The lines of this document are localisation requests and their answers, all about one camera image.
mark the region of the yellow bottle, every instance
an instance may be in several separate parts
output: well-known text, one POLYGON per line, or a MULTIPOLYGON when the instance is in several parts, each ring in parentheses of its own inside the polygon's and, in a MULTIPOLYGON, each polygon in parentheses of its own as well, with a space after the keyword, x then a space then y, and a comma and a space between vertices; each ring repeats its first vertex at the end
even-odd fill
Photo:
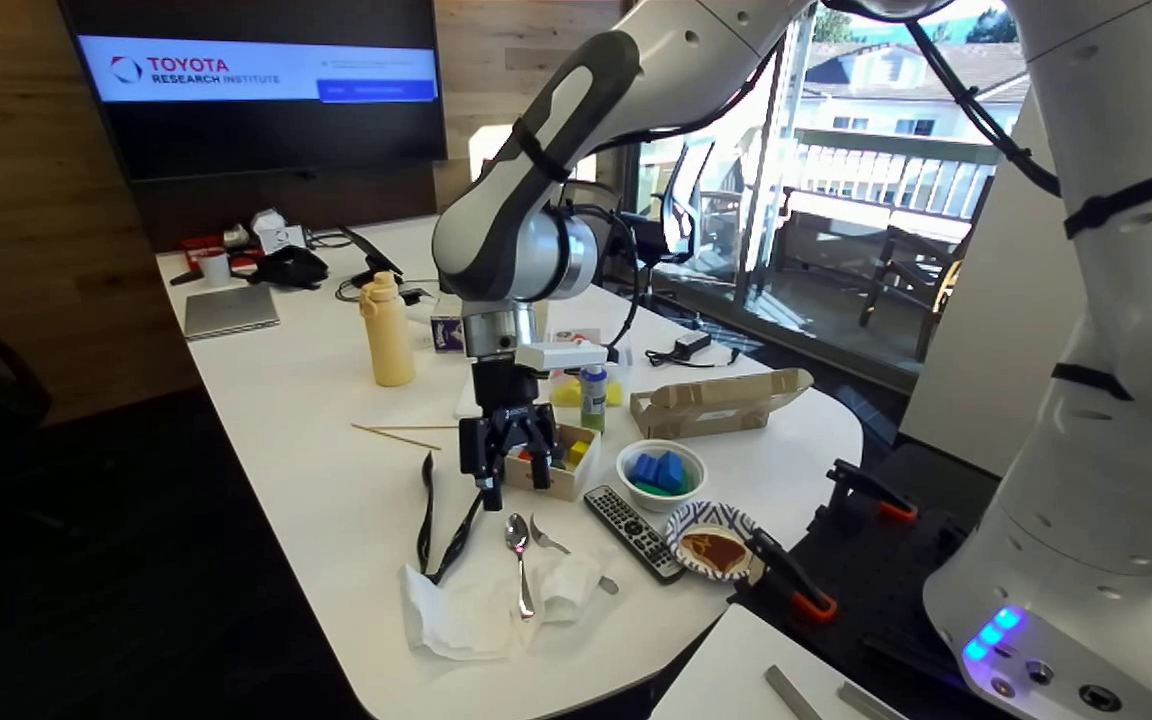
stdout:
POLYGON ((367 323, 374 379, 381 388, 399 388, 416 379, 416 355, 409 337, 409 307, 393 273, 375 273, 361 291, 361 313, 367 323))

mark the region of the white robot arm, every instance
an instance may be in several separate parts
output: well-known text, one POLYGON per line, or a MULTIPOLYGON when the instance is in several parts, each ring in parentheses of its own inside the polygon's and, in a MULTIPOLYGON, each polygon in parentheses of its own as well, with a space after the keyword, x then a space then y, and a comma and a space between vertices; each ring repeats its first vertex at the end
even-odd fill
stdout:
MULTIPOLYGON (((810 5, 642 0, 557 73, 439 215, 437 269, 464 295, 487 429, 534 405, 512 377, 524 304, 576 295, 597 273, 592 232, 549 210, 557 178, 618 134, 722 106, 810 5)), ((917 21, 949 0, 827 5, 917 21)), ((1152 0, 1010 5, 1087 315, 981 527, 926 583, 926 606, 970 688, 1012 715, 1152 720, 1152 0)), ((484 456, 472 472, 493 490, 484 456)))

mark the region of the box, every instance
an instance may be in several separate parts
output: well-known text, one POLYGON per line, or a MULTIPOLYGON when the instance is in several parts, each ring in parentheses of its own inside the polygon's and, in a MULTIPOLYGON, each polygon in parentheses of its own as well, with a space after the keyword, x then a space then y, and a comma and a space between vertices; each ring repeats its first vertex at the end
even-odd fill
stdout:
POLYGON ((764 429, 767 413, 814 388, 814 372, 780 369, 764 377, 665 382, 627 400, 631 421, 644 436, 712 436, 764 429))
MULTIPOLYGON (((589 487, 601 464, 601 431, 562 424, 557 439, 562 439, 562 456, 568 456, 572 443, 589 443, 589 447, 576 469, 549 469, 549 487, 538 487, 538 490, 579 498, 579 490, 589 487)), ((534 460, 504 456, 504 482, 534 487, 534 460)))

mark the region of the cup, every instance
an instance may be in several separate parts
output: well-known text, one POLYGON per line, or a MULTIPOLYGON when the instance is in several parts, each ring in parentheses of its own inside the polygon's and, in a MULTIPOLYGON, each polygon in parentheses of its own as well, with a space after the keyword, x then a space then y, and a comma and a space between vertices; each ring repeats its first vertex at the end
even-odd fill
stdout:
POLYGON ((234 276, 229 276, 229 251, 203 255, 203 261, 199 261, 199 273, 203 273, 203 284, 207 284, 207 286, 229 284, 229 280, 234 280, 234 276))

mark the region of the food item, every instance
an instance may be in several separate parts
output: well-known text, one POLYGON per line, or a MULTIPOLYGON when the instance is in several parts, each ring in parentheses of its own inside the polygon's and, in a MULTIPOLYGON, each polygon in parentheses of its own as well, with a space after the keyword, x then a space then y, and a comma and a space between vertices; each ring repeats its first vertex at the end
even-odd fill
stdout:
POLYGON ((732 571, 749 557, 749 549, 722 527, 683 533, 683 549, 715 571, 732 571))

